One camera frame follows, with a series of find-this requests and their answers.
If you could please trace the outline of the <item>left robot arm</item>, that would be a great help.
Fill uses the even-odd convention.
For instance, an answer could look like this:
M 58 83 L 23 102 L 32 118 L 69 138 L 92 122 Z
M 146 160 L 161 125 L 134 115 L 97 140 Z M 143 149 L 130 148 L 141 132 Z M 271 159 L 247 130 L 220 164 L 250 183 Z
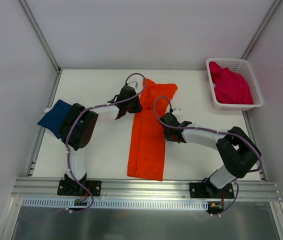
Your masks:
M 126 113 L 143 110 L 137 93 L 137 83 L 125 84 L 119 94 L 106 104 L 85 108 L 75 103 L 59 128 L 61 141 L 67 149 L 67 170 L 59 181 L 59 196 L 83 196 L 90 183 L 85 169 L 85 153 L 82 150 L 90 142 L 98 120 L 117 120 Z

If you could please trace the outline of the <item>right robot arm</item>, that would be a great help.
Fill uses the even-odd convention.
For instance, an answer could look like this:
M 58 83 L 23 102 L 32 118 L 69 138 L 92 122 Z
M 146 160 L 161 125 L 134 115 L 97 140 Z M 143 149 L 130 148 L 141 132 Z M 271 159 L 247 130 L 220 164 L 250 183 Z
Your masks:
M 216 150 L 223 165 L 201 183 L 190 183 L 191 198 L 233 199 L 233 180 L 242 179 L 262 161 L 262 154 L 246 133 L 237 126 L 226 131 L 206 128 L 191 121 L 179 122 L 168 112 L 158 119 L 163 127 L 165 140 L 169 142 L 198 144 Z

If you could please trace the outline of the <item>orange t shirt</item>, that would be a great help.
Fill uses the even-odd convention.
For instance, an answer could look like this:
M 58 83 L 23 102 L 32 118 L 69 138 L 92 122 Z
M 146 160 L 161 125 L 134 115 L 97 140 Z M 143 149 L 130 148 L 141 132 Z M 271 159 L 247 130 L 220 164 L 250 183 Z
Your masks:
M 155 113 L 162 117 L 167 110 L 168 101 L 158 99 L 167 97 L 170 101 L 178 87 L 174 83 L 158 84 L 150 79 L 141 94 L 140 103 L 143 110 L 134 115 L 127 175 L 129 177 L 162 181 L 165 168 L 166 141 L 164 129 Z

